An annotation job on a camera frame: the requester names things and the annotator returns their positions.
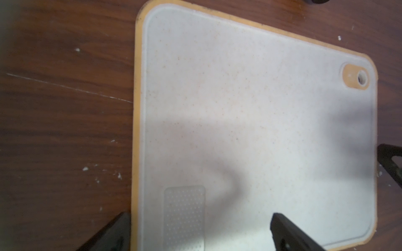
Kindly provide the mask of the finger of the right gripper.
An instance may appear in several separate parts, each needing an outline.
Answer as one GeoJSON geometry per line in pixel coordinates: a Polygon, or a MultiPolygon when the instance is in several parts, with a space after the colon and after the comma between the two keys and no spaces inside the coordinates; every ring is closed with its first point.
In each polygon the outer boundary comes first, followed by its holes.
{"type": "Polygon", "coordinates": [[[402,147],[390,144],[380,144],[377,147],[377,159],[380,165],[384,167],[393,180],[402,187],[402,168],[393,160],[393,157],[402,156],[402,147]]]}

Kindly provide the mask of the black kitchen knife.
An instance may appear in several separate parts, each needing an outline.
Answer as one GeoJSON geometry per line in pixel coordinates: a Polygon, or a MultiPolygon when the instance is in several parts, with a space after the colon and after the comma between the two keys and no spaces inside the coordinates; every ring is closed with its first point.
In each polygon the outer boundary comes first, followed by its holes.
{"type": "Polygon", "coordinates": [[[324,4],[329,2],[330,0],[304,0],[307,4],[324,4]]]}

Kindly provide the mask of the cream cutting board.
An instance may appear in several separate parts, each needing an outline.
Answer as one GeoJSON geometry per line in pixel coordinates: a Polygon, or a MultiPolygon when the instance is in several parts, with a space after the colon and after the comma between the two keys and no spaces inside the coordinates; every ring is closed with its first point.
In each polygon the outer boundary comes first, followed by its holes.
{"type": "Polygon", "coordinates": [[[363,53],[184,1],[136,20],[131,249],[323,248],[378,224],[378,71],[363,53]]]}

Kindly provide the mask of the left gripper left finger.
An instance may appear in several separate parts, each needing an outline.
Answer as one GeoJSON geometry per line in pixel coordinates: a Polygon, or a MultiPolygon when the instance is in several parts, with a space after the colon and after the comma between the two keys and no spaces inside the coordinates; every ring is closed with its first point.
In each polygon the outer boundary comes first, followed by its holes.
{"type": "Polygon", "coordinates": [[[128,251],[130,250],[131,216],[122,212],[99,230],[78,251],[128,251]]]}

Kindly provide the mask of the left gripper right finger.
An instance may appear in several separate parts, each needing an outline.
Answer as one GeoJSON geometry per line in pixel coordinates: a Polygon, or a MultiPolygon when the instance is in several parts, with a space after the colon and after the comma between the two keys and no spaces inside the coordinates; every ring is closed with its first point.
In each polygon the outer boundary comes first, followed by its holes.
{"type": "Polygon", "coordinates": [[[323,247],[281,213],[273,214],[270,230],[277,251],[325,251],[323,247]]]}

